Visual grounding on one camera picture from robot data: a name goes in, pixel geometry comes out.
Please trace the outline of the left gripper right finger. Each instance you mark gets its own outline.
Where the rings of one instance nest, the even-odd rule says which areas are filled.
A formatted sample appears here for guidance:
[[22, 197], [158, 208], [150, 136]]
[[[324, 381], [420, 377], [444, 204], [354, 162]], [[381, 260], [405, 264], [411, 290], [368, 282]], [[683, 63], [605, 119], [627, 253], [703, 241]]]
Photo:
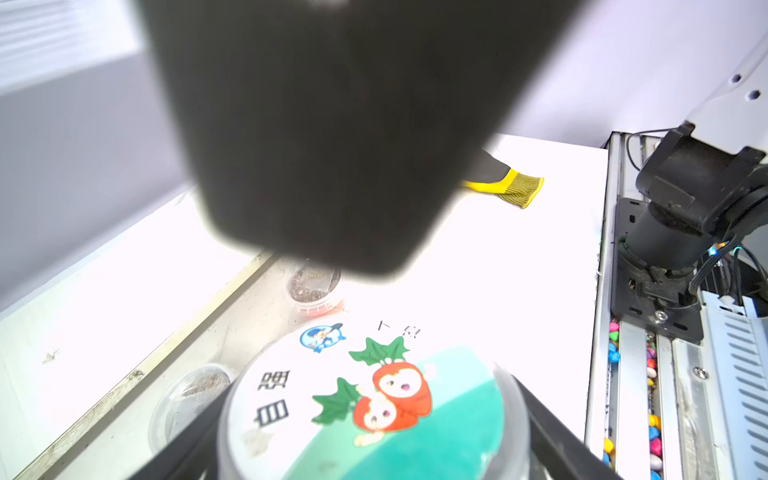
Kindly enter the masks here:
[[528, 412], [531, 449], [553, 479], [619, 480], [525, 385], [516, 381]]

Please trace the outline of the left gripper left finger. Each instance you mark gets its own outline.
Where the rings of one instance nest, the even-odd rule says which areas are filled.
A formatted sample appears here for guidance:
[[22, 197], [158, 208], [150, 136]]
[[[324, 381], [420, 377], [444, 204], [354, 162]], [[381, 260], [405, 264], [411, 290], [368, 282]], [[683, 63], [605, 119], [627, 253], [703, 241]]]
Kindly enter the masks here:
[[221, 392], [131, 479], [218, 479], [217, 435], [230, 391]]

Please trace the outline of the strawberry lid seed container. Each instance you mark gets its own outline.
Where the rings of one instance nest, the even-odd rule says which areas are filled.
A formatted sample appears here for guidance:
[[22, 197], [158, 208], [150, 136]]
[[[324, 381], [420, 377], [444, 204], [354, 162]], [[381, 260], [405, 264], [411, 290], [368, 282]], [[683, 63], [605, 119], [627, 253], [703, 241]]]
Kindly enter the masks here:
[[514, 378], [460, 336], [344, 316], [265, 347], [228, 395], [223, 479], [525, 479]]

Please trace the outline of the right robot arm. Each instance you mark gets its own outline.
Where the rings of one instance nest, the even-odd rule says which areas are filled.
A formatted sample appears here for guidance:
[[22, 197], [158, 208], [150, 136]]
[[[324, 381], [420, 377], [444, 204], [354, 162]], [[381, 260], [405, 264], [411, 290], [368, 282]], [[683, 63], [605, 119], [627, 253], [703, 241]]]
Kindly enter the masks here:
[[642, 167], [648, 203], [616, 244], [615, 295], [689, 305], [703, 276], [696, 262], [718, 242], [736, 247], [767, 222], [767, 41]]

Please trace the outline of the white two-tier shelf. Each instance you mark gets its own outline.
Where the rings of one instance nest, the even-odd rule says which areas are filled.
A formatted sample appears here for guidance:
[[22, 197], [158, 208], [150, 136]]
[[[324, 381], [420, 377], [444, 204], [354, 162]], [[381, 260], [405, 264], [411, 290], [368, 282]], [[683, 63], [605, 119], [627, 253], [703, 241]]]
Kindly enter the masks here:
[[44, 476], [277, 253], [413, 254], [579, 1], [5, 1], [1, 475]]

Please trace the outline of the small clear cup middle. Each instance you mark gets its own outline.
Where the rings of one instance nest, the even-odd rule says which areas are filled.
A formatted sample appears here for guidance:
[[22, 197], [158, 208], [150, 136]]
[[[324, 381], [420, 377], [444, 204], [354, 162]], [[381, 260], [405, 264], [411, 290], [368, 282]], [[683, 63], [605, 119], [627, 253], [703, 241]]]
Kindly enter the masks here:
[[236, 379], [234, 370], [217, 363], [199, 366], [178, 378], [152, 413], [148, 442], [159, 453]]

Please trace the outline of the small red-based clear cup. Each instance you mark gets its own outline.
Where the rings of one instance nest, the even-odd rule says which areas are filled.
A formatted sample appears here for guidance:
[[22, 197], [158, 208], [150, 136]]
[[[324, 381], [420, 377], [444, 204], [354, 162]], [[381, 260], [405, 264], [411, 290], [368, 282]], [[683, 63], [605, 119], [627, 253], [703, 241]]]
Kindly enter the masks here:
[[341, 269], [307, 260], [289, 269], [284, 280], [286, 299], [301, 319], [317, 319], [341, 311], [344, 287]]

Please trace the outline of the black yellow work glove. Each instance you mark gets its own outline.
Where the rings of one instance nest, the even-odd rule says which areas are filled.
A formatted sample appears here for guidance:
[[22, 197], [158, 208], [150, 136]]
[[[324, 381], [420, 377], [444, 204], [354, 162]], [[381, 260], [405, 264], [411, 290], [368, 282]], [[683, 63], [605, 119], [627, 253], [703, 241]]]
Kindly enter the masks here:
[[481, 149], [474, 155], [462, 184], [526, 209], [541, 191], [544, 179], [520, 173]]

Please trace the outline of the aluminium front rail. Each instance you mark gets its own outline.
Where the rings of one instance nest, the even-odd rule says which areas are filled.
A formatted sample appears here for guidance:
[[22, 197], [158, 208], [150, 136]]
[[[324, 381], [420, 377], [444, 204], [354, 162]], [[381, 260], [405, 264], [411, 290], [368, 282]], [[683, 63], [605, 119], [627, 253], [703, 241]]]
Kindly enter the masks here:
[[650, 270], [626, 249], [649, 201], [635, 186], [658, 132], [607, 142], [585, 441], [621, 479], [763, 479], [767, 475], [767, 318], [753, 252], [711, 249], [694, 269]]

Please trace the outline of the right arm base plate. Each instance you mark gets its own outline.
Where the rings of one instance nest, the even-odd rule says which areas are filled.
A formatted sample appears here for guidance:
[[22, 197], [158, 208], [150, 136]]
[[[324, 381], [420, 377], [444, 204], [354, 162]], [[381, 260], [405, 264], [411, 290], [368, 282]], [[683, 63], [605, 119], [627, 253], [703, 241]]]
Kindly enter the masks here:
[[652, 202], [616, 205], [611, 313], [670, 339], [700, 344], [701, 303], [689, 291], [708, 237]]

